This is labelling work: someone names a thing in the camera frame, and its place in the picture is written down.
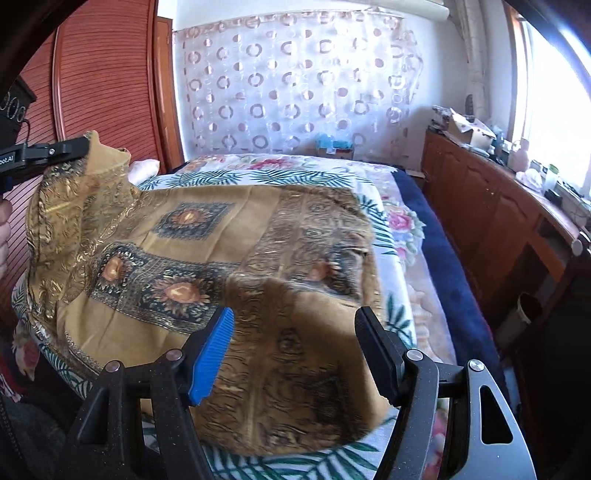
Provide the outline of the person's left hand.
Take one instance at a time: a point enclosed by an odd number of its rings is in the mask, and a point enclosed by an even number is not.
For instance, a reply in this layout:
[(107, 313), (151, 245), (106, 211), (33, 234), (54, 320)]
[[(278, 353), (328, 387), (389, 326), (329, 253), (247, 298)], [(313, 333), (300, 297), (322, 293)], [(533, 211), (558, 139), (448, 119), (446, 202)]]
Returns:
[(1, 198), (0, 204), (0, 278), (3, 278), (7, 271), (8, 262), (8, 240), (11, 233), (9, 219), (12, 213), (12, 204), (9, 200)]

